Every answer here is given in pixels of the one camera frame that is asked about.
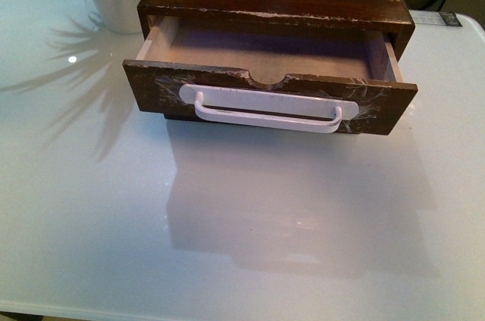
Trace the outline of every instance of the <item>drawer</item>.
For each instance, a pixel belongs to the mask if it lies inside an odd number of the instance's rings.
[[[151,17],[124,69],[141,111],[311,132],[387,135],[418,88],[373,30]]]

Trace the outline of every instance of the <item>white drawer handle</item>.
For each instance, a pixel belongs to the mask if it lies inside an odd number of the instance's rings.
[[[180,88],[179,94],[184,102],[194,104],[197,117],[203,120],[300,130],[304,132],[335,132],[342,119],[350,120],[358,113],[358,105],[353,101],[312,98],[291,94],[259,92],[255,90],[186,84]],[[213,109],[207,108],[204,104],[219,108],[295,114],[322,117],[331,120],[309,120],[270,114],[253,114],[243,111]]]

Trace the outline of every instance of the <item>white table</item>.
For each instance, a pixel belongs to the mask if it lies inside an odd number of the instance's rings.
[[[166,121],[83,0],[0,0],[0,310],[485,317],[485,34],[418,25],[390,136]]]

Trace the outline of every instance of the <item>label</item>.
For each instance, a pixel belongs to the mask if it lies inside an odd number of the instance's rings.
[[[453,12],[411,11],[411,16],[416,24],[463,27]]]

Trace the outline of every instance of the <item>wooden drawer unit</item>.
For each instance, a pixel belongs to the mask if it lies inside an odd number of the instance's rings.
[[[124,69],[141,111],[311,132],[389,134],[418,88],[398,67],[401,0],[142,0]]]

